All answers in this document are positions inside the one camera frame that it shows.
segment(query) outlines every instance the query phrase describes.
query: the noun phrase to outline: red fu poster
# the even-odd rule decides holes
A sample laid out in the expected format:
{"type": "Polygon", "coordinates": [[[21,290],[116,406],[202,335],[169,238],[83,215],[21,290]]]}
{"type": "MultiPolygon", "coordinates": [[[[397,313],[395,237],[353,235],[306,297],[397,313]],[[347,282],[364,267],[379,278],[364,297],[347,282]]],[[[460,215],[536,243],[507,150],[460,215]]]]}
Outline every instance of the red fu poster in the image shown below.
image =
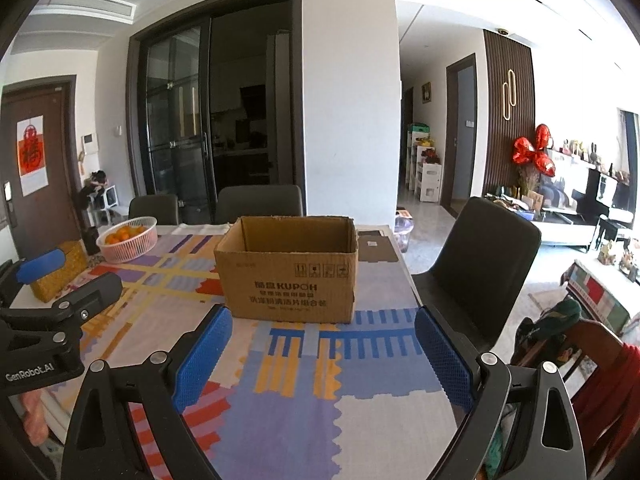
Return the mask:
{"type": "Polygon", "coordinates": [[[26,196],[49,184],[44,158],[43,116],[18,123],[17,147],[22,196],[26,196]]]}

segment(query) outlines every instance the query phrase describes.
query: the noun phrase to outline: tv stand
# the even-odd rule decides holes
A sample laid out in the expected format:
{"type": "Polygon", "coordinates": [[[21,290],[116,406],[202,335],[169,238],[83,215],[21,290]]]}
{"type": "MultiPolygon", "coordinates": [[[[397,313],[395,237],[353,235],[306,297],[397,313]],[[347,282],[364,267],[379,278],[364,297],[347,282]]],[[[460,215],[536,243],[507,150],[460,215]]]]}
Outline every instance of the tv stand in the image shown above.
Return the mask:
{"type": "Polygon", "coordinates": [[[545,208],[532,223],[542,233],[542,244],[581,247],[589,251],[598,218],[585,216],[572,210],[545,208]]]}

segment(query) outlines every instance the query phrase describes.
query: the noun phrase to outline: screw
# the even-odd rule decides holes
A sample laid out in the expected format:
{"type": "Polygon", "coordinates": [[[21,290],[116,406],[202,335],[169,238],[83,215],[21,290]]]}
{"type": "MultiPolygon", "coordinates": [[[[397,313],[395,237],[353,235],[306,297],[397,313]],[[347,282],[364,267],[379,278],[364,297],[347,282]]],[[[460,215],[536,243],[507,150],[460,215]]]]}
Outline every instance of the screw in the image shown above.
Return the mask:
{"type": "Polygon", "coordinates": [[[91,370],[92,372],[101,372],[103,368],[104,368],[104,361],[102,359],[95,360],[89,366],[89,370],[91,370]]]}
{"type": "Polygon", "coordinates": [[[498,358],[495,355],[493,355],[491,352],[485,352],[480,356],[480,358],[482,359],[482,362],[484,364],[489,366],[493,366],[498,362],[498,358]]]}
{"type": "Polygon", "coordinates": [[[161,350],[158,352],[153,352],[149,360],[155,365],[162,364],[166,361],[166,352],[163,352],[161,350]]]}
{"type": "Polygon", "coordinates": [[[545,372],[549,372],[550,374],[555,374],[558,371],[558,367],[551,361],[543,362],[542,367],[545,369],[545,372]]]}

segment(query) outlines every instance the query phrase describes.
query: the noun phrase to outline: trash bin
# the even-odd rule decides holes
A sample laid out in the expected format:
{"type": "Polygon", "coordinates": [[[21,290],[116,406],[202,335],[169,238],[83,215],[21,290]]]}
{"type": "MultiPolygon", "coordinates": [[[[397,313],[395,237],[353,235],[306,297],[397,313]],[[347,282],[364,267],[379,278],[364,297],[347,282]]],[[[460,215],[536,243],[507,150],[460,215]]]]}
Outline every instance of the trash bin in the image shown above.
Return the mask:
{"type": "Polygon", "coordinates": [[[405,253],[409,248],[409,237],[414,228],[414,218],[404,208],[396,209],[396,225],[394,227],[394,237],[400,247],[400,252],[405,253]]]}

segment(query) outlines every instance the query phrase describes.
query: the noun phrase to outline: shipping symbol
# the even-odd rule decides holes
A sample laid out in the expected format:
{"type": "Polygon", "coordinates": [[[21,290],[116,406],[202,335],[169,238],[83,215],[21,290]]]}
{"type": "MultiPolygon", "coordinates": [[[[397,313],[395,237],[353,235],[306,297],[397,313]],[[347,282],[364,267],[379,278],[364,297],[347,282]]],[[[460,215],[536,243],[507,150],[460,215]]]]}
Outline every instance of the shipping symbol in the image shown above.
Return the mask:
{"type": "Polygon", "coordinates": [[[338,278],[349,277],[349,264],[338,264],[336,267],[337,267],[336,271],[338,273],[338,278]]]}
{"type": "Polygon", "coordinates": [[[322,275],[325,278],[335,278],[335,264],[322,264],[322,275]]]}
{"type": "Polygon", "coordinates": [[[320,264],[309,264],[309,277],[320,278],[321,276],[320,264]]]}
{"type": "Polygon", "coordinates": [[[306,278],[306,264],[296,264],[296,277],[306,278]]]}

